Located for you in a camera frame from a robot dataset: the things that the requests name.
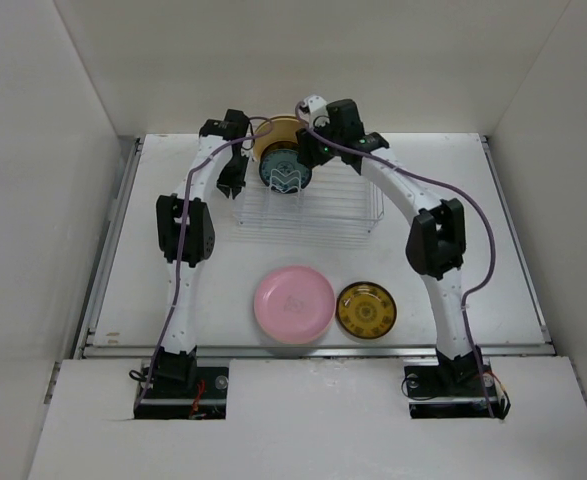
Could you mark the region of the blue patterned small plate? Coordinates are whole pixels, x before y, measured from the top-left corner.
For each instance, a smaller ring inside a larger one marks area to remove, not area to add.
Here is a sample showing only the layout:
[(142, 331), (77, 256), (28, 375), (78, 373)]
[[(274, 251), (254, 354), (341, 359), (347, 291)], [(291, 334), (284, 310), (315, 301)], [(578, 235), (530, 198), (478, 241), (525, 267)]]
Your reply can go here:
[(258, 174), (262, 183), (280, 194), (297, 194), (312, 180), (312, 171), (298, 159), (294, 147), (273, 147), (262, 155)]

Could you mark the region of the yellow plate back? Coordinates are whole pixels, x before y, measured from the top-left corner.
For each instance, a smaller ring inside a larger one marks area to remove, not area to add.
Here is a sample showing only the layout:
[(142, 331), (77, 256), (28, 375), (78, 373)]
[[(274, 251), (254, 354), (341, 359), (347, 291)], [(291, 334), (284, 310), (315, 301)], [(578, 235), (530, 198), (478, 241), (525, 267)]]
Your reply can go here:
[(296, 142), (289, 142), (289, 141), (265, 141), (264, 139), (259, 140), (257, 138), (255, 140), (254, 146), (252, 148), (252, 155), (256, 161), (261, 161), (262, 157), (267, 153), (270, 153), (272, 150), (299, 150), (298, 140)]

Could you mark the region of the white wire dish rack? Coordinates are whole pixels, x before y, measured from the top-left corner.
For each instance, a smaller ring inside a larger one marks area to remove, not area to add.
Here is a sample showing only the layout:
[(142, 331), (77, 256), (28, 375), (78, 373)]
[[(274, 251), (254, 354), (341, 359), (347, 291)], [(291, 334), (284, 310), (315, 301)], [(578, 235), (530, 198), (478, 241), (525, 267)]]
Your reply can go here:
[(381, 191), (339, 160), (312, 171), (297, 194), (271, 191), (260, 180), (259, 161), (249, 164), (246, 186), (236, 198), (239, 226), (268, 234), (365, 239), (384, 216)]

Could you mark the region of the pink plate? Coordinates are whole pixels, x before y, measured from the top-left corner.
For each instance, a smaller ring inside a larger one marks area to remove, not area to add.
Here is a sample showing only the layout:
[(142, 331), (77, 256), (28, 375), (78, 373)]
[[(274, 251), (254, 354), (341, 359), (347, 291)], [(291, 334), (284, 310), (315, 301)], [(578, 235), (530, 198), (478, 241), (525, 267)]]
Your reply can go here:
[(322, 337), (335, 308), (331, 283), (317, 270), (302, 265), (271, 271), (261, 280), (253, 298), (261, 330), (286, 345), (306, 345)]

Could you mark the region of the dark patterned small plate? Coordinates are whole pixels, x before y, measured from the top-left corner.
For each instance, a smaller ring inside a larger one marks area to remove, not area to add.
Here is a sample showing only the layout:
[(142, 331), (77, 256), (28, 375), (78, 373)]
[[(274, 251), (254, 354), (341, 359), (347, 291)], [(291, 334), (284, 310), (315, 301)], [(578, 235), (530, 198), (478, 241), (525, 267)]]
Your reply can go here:
[(368, 281), (347, 285), (336, 299), (338, 326), (357, 340), (376, 341), (395, 326), (398, 309), (393, 296), (383, 286)]

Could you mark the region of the cream plate rearmost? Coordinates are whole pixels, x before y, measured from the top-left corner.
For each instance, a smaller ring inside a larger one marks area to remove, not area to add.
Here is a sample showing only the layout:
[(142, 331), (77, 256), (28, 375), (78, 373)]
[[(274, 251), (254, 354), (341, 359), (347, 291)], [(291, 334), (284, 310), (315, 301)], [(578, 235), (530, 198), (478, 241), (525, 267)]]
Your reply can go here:
[(255, 134), (259, 136), (259, 140), (296, 142), (297, 131), (302, 128), (303, 124), (295, 116), (277, 115), (262, 122), (255, 129)]

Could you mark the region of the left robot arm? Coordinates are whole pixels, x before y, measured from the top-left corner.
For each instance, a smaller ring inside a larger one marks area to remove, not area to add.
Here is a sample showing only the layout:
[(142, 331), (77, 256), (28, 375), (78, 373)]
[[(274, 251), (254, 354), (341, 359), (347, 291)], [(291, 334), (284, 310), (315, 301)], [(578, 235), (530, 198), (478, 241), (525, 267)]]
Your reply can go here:
[(199, 130), (198, 151), (184, 185), (156, 201), (159, 247), (173, 270), (174, 285), (152, 358), (152, 380), (174, 396), (190, 394), (197, 382), (197, 329), (191, 307), (203, 262), (215, 246), (208, 200), (214, 190), (234, 199), (245, 187), (249, 156), (242, 144), (250, 132), (249, 117), (240, 110), (207, 120)]

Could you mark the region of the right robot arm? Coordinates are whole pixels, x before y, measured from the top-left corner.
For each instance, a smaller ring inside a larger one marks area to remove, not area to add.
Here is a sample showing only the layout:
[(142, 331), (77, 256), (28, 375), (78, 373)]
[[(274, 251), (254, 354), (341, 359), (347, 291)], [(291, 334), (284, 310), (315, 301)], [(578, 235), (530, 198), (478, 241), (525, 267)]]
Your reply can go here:
[(460, 393), (481, 375), (481, 355), (470, 334), (462, 294), (461, 267), (466, 252), (464, 206), (443, 199), (424, 185), (450, 185), (405, 169), (389, 142), (366, 133), (357, 105), (332, 103), (312, 95), (298, 102), (295, 115), (300, 161), (313, 169), (335, 157), (375, 185), (400, 210), (410, 226), (405, 255), (427, 289), (436, 326), (438, 386)]

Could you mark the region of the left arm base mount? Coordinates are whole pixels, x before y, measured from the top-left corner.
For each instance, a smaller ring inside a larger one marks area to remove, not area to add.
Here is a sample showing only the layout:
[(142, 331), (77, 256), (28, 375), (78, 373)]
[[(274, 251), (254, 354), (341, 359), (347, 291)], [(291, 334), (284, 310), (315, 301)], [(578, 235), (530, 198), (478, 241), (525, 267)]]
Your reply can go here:
[(229, 368), (198, 367), (195, 383), (186, 386), (172, 380), (152, 380), (143, 393), (146, 374), (131, 370), (129, 377), (139, 383), (134, 400), (136, 420), (224, 420), (227, 412)]

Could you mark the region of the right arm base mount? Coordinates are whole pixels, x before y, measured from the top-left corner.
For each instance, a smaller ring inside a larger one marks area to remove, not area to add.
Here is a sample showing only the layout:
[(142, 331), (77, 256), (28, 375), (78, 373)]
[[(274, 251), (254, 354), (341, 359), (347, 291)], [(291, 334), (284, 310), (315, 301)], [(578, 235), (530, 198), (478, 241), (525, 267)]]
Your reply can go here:
[(510, 397), (489, 365), (484, 366), (482, 377), (475, 372), (460, 384), (446, 384), (439, 373), (436, 365), (404, 367), (401, 390), (412, 419), (504, 420), (510, 413)]

